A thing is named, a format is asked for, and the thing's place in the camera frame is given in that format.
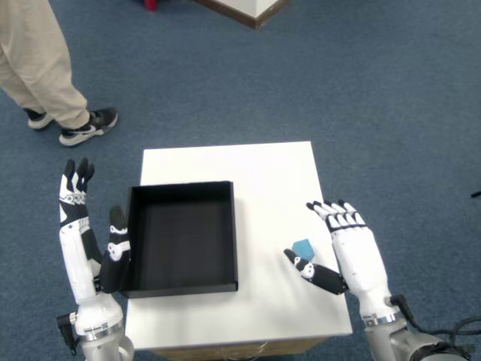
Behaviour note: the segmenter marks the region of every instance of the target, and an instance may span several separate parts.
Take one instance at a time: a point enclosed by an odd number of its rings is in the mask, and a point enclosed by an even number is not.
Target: person's leg
[[[1,85],[20,106],[47,112],[67,129],[89,122],[87,102],[71,83],[68,48],[48,0],[0,0],[0,47]]]
[[[0,47],[0,87],[29,115],[29,127],[42,129],[48,126],[53,118],[45,112],[38,100],[15,74]]]

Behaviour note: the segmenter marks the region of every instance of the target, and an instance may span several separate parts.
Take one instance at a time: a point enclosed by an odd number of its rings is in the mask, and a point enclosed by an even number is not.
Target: blue block
[[[314,256],[313,248],[310,246],[308,239],[303,239],[302,241],[297,241],[292,244],[292,250],[300,256],[301,258],[307,259],[308,261],[312,261]]]

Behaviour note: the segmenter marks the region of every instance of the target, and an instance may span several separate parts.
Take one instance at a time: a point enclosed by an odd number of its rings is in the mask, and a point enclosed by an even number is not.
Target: black open box
[[[238,289],[232,182],[132,187],[129,298]]]

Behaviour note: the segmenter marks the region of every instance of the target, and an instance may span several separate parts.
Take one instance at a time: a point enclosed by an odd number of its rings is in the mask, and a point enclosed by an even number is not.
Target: white table
[[[337,270],[310,142],[144,151],[141,185],[233,181],[239,290],[130,299],[135,349],[207,347],[352,333],[344,296],[301,279],[283,254],[309,238],[314,262]]]

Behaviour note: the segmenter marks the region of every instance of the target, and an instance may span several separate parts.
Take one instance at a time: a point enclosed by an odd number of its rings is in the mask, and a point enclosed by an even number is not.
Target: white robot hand
[[[325,221],[341,275],[285,250],[301,276],[331,293],[340,294],[349,289],[358,297],[362,319],[369,326],[395,320],[399,309],[386,303],[391,293],[383,260],[372,231],[356,209],[343,201],[339,204],[314,202],[307,207]]]
[[[121,288],[130,261],[127,222],[118,206],[110,210],[108,250],[103,257],[98,250],[85,206],[87,183],[94,171],[87,159],[82,159],[77,170],[74,161],[68,160],[59,192],[60,243],[79,305],[70,323],[75,325],[77,335],[87,341],[123,327],[122,309],[109,293]]]

